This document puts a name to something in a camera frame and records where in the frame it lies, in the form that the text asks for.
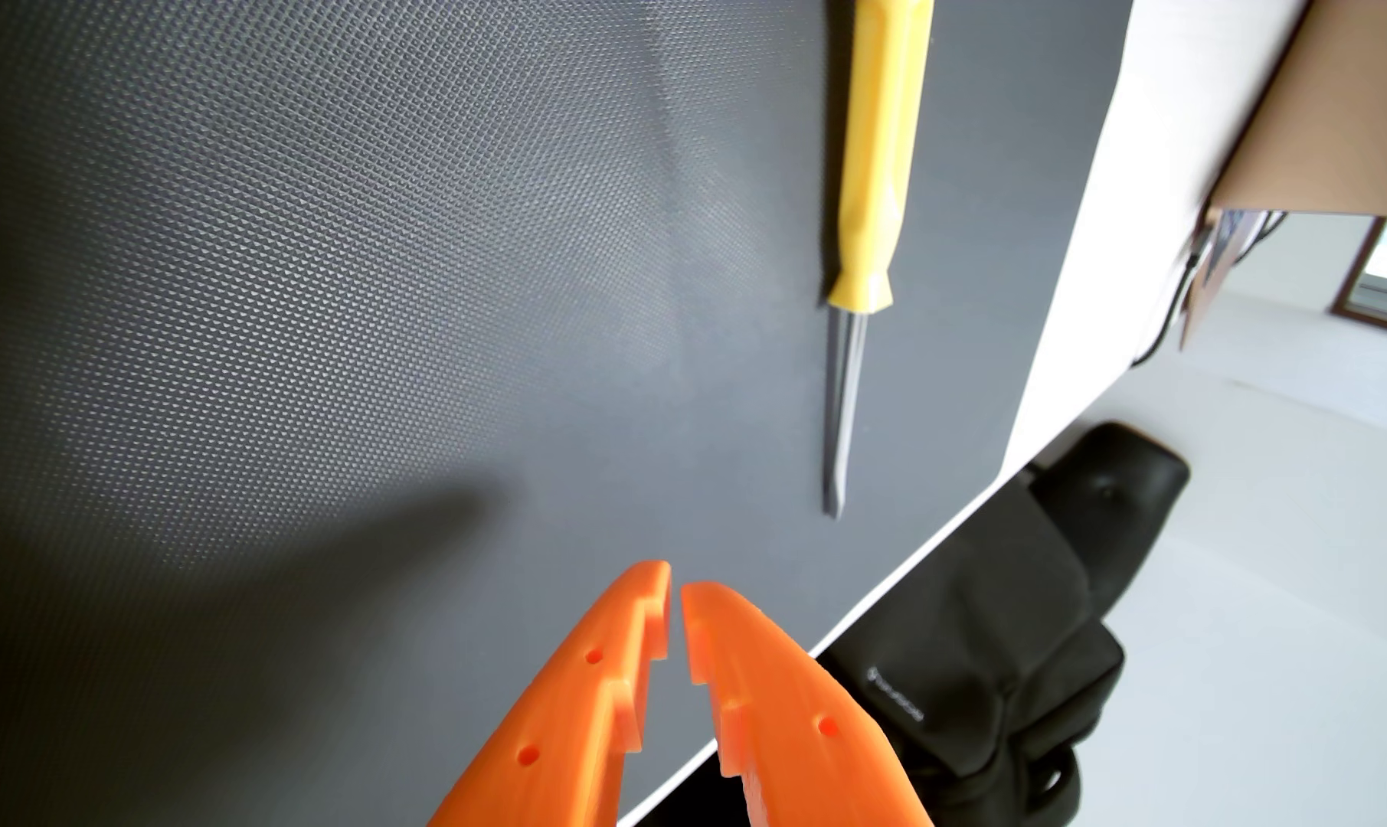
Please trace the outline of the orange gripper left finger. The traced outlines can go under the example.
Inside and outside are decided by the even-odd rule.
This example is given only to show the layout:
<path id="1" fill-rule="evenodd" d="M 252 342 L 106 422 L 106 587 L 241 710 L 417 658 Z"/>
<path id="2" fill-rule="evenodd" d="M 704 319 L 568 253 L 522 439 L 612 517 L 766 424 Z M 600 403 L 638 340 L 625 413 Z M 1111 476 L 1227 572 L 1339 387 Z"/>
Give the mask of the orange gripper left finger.
<path id="1" fill-rule="evenodd" d="M 430 826 L 614 826 L 644 747 L 649 665 L 669 654 L 666 561 L 589 606 L 429 819 Z"/>

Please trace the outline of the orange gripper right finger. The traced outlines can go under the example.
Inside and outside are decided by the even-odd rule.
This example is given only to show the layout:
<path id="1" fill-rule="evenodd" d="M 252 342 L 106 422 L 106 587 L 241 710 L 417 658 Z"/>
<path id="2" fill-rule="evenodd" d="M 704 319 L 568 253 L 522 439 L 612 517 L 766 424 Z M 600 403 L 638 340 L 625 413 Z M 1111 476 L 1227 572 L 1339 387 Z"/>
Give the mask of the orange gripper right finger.
<path id="1" fill-rule="evenodd" d="M 874 717 L 741 592 L 682 586 L 689 677 L 752 826 L 931 826 Z"/>

